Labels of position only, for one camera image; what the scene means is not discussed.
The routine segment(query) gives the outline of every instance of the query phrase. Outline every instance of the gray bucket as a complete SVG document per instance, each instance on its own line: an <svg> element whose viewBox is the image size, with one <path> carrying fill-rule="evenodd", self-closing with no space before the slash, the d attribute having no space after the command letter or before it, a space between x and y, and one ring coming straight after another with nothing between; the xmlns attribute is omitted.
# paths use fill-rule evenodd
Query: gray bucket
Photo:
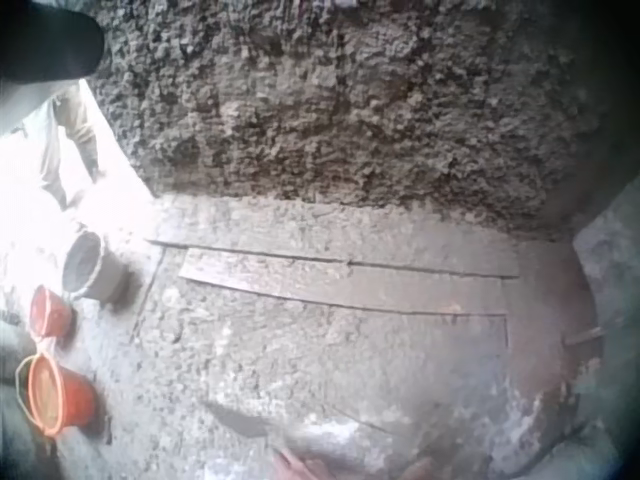
<svg viewBox="0 0 640 480"><path fill-rule="evenodd" d="M115 302L125 283L125 266L104 238L84 230L67 252L62 269L62 288L73 298Z"/></svg>

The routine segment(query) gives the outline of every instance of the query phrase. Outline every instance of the leg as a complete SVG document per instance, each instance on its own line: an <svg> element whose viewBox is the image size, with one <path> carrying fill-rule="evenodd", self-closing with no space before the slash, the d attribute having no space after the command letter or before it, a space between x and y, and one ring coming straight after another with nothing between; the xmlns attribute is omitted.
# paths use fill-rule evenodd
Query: leg
<svg viewBox="0 0 640 480"><path fill-rule="evenodd" d="M24 119L24 132L39 163L40 186L56 199L61 209L67 196L60 182L60 139L53 114L53 102L47 100Z"/></svg>
<svg viewBox="0 0 640 480"><path fill-rule="evenodd" d="M54 100L53 108L56 120L64 127L69 140L76 145L87 173L95 182L99 170L98 145L80 93L80 84L76 82L59 94Z"/></svg>

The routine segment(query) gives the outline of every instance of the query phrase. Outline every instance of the rough plastered wall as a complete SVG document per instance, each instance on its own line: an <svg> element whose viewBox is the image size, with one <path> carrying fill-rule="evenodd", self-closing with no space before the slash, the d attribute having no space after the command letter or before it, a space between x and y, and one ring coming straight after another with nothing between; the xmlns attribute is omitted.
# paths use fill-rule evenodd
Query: rough plastered wall
<svg viewBox="0 0 640 480"><path fill-rule="evenodd" d="M598 109L550 0L102 0L91 80L155 193L427 200L532 230Z"/></svg>

